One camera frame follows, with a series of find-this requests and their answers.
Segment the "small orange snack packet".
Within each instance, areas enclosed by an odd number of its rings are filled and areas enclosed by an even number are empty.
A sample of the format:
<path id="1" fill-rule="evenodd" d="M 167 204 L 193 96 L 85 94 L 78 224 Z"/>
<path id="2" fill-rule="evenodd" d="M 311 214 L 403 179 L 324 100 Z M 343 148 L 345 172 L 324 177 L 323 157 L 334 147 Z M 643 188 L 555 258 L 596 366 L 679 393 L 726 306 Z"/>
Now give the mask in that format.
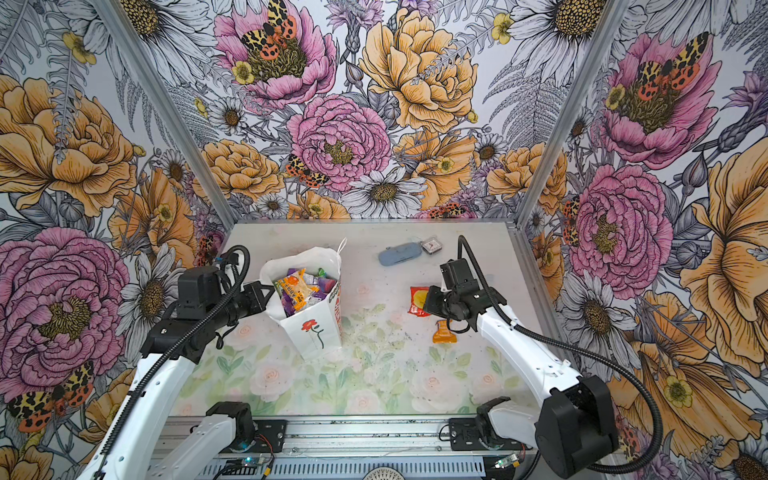
<path id="1" fill-rule="evenodd" d="M 309 299 L 320 291 L 304 269 L 297 270 L 286 277 L 274 282 L 276 289 L 283 298 L 287 298 L 294 311 L 305 308 Z"/>

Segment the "pink Fox's candy bag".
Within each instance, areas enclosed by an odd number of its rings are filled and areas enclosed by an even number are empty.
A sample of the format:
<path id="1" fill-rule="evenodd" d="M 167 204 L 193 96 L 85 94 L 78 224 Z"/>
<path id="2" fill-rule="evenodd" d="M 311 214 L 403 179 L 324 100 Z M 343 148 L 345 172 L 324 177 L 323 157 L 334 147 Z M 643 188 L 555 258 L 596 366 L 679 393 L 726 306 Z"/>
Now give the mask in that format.
<path id="1" fill-rule="evenodd" d="M 301 270 L 301 269 L 289 269 L 288 270 L 288 274 L 291 274 L 291 273 L 293 273 L 293 272 L 295 272 L 297 270 Z M 294 314 L 296 314 L 296 313 L 298 313 L 298 312 L 300 312 L 302 310 L 305 310 L 308 307 L 314 306 L 314 305 L 320 303 L 321 301 L 325 300 L 330 295 L 330 293 L 333 291 L 333 289 L 336 287 L 336 285 L 338 283 L 338 281 L 336 279 L 334 279 L 332 277 L 329 277 L 328 274 L 322 268 L 320 268 L 316 273 L 310 273 L 306 269 L 304 269 L 304 270 L 305 270 L 305 273 L 308 276 L 308 280 L 312 279 L 313 282 L 316 285 L 319 286 L 320 291 L 318 293 L 314 294 L 309 299 L 308 304 L 307 304 L 307 306 L 305 308 L 303 308 L 303 309 L 301 309 L 299 311 L 294 311 L 292 306 L 291 306 L 291 304 L 289 303 L 288 299 L 287 298 L 283 298 L 281 296 L 281 294 L 279 293 L 279 291 L 276 289 L 276 291 L 280 295 L 281 304 L 282 304 L 283 310 L 284 310 L 284 312 L 285 312 L 287 317 L 293 316 Z"/>

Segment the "white paper bag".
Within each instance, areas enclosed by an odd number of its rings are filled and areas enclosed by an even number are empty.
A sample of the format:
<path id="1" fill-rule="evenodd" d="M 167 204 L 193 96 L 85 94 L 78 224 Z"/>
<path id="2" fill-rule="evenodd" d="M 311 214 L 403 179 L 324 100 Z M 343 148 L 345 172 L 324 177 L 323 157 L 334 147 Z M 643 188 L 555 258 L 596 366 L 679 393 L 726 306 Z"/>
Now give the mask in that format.
<path id="1" fill-rule="evenodd" d="M 338 247 L 313 247 L 268 261 L 260 281 L 274 288 L 266 314 L 309 362 L 341 347 L 341 253 Z"/>

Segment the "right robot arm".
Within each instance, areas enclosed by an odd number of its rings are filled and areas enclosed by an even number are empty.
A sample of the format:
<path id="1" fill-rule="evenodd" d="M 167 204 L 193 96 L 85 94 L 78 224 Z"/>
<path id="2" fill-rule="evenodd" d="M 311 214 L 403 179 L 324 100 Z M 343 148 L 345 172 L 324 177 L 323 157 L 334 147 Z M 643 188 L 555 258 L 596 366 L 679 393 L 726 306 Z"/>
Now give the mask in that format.
<path id="1" fill-rule="evenodd" d="M 443 283 L 430 287 L 425 311 L 466 322 L 515 368 L 536 401 L 532 407 L 520 407 L 497 397 L 479 406 L 479 443 L 488 449 L 499 449 L 507 441 L 534 447 L 564 479 L 613 453 L 618 431 L 606 384 L 583 376 L 534 339 L 503 296 L 480 286 L 466 259 L 450 260 L 440 270 Z"/>

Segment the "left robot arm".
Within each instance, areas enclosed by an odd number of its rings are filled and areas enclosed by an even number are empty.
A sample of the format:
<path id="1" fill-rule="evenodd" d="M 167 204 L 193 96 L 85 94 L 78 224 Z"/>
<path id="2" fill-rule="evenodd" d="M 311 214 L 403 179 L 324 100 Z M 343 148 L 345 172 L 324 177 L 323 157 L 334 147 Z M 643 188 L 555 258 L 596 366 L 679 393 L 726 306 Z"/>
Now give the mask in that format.
<path id="1" fill-rule="evenodd" d="M 222 346 L 219 331 L 264 312 L 274 293 L 258 281 L 245 283 L 250 265 L 249 250 L 235 245 L 213 266 L 181 275 L 178 299 L 145 339 L 134 380 L 82 479 L 145 478 L 172 407 L 207 346 Z"/>

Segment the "small orange candy wrapper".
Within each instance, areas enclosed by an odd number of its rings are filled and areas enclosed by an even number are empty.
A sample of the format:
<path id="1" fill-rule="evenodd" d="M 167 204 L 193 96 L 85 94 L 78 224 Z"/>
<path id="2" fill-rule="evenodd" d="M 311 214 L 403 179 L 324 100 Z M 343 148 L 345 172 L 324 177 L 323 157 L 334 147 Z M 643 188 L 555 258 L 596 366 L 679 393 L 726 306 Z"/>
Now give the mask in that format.
<path id="1" fill-rule="evenodd" d="M 435 326 L 436 331 L 432 336 L 433 344 L 455 344 L 457 342 L 457 335 L 448 328 L 446 320 L 436 321 Z"/>

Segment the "red yellow snack packet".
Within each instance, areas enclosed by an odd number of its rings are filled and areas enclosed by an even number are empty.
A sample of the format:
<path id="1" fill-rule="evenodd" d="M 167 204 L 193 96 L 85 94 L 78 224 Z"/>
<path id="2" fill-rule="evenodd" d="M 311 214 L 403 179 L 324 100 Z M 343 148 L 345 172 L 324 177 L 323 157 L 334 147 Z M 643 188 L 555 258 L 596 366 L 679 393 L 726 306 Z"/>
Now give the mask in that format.
<path id="1" fill-rule="evenodd" d="M 428 287 L 410 288 L 410 307 L 408 313 L 417 317 L 428 317 L 429 313 L 425 311 L 425 302 L 429 293 Z"/>

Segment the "small white tag card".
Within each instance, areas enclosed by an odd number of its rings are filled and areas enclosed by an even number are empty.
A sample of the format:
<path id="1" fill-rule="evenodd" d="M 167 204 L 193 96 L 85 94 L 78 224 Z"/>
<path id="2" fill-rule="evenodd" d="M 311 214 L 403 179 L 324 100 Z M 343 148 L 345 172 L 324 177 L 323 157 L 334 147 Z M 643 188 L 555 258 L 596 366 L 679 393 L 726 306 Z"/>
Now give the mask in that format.
<path id="1" fill-rule="evenodd" d="M 436 238 L 429 238 L 429 239 L 423 240 L 420 242 L 420 245 L 422 249 L 429 255 L 433 255 L 439 252 L 443 248 L 442 243 Z"/>

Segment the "floral pastel table mat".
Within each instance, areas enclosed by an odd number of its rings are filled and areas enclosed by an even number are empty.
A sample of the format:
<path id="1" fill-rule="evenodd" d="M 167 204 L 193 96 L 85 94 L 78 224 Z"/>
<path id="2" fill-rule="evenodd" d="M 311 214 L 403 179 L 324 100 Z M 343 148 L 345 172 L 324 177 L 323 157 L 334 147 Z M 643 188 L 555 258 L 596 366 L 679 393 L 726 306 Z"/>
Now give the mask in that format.
<path id="1" fill-rule="evenodd" d="M 222 349 L 209 347 L 172 413 L 201 416 L 219 401 L 250 405 L 256 416 L 468 414 L 506 396 L 536 405 L 522 375 L 475 333 L 436 344 L 432 317 L 386 303 L 347 308 L 342 346 L 304 360 L 265 316 L 241 321 Z"/>

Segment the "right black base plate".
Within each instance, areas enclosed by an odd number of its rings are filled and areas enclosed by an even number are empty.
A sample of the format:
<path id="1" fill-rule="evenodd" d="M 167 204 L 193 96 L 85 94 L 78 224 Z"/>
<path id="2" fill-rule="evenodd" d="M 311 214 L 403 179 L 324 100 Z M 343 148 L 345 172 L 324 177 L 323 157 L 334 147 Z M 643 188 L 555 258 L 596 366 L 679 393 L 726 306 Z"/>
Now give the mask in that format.
<path id="1" fill-rule="evenodd" d="M 482 415 L 450 418 L 448 434 L 453 451 L 521 451 L 523 447 L 520 442 L 499 436 Z"/>

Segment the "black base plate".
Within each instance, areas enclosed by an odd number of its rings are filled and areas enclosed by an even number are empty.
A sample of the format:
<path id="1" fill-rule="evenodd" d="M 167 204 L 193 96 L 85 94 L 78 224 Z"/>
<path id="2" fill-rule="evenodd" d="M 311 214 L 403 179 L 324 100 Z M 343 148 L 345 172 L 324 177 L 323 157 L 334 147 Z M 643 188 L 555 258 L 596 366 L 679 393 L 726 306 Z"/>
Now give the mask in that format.
<path id="1" fill-rule="evenodd" d="M 235 438 L 221 454 L 281 453 L 286 439 L 287 420 L 235 420 Z"/>
<path id="2" fill-rule="evenodd" d="M 521 451 L 523 447 L 520 442 L 499 436 L 482 415 L 450 418 L 448 434 L 453 451 Z"/>

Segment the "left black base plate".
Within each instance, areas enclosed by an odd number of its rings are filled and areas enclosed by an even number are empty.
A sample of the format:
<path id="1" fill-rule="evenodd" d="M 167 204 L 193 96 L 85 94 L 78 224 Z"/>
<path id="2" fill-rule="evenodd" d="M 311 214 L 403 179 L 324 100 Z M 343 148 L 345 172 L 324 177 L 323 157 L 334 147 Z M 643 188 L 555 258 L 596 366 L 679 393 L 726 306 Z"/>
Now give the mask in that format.
<path id="1" fill-rule="evenodd" d="M 286 439 L 287 420 L 235 420 L 235 438 L 221 454 L 281 453 Z"/>

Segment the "aluminium front rail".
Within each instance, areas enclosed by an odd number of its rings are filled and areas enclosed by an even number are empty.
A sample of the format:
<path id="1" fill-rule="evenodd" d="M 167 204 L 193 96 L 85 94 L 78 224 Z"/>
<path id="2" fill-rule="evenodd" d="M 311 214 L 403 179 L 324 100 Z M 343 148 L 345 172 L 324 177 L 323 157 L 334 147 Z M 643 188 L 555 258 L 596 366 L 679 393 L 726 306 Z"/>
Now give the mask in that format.
<path id="1" fill-rule="evenodd" d="M 374 454 L 430 454 L 448 447 L 450 418 L 430 416 L 294 417 L 288 421 L 283 451 L 322 457 Z M 225 403 L 214 408 L 161 463 L 150 464 L 149 473 L 164 478 L 199 473 L 235 438 L 235 420 L 255 420 L 244 404 Z"/>

